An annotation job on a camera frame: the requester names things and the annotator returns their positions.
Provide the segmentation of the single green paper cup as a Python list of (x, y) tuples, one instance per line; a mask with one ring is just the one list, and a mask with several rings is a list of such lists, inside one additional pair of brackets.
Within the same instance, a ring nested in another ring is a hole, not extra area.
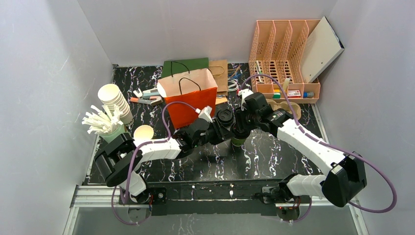
[(245, 141), (246, 141), (246, 138), (243, 138), (243, 139), (239, 139), (236, 137), (231, 138), (231, 143), (235, 147), (241, 147), (245, 143)]

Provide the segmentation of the orange paper bag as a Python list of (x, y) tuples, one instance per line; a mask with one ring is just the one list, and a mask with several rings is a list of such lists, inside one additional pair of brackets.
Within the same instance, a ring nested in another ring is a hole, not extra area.
[(184, 104), (171, 104), (174, 101), (188, 103), (196, 109), (212, 108), (214, 116), (217, 84), (207, 68), (177, 73), (158, 80), (157, 89), (165, 102), (175, 129), (191, 124), (198, 114)]

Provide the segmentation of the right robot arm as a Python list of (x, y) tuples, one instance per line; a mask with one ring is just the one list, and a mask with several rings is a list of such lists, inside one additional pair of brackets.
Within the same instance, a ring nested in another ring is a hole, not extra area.
[(344, 207), (367, 186), (364, 163), (345, 154), (306, 130), (284, 109), (273, 110), (265, 96), (243, 89), (241, 106), (234, 111), (231, 142), (241, 146), (253, 129), (261, 129), (284, 141), (312, 161), (321, 175), (292, 174), (280, 181), (278, 196), (289, 200), (299, 196), (324, 197), (337, 207)]

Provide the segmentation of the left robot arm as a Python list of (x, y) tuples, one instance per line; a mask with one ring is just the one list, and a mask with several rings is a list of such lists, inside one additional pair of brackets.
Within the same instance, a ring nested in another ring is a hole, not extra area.
[(95, 155), (94, 163), (106, 186), (119, 187), (125, 197), (136, 197), (147, 189), (144, 178), (136, 172), (142, 163), (184, 158), (198, 146), (217, 145), (232, 137), (232, 128), (218, 119), (208, 122), (198, 118), (169, 139), (134, 141), (130, 135), (120, 134)]

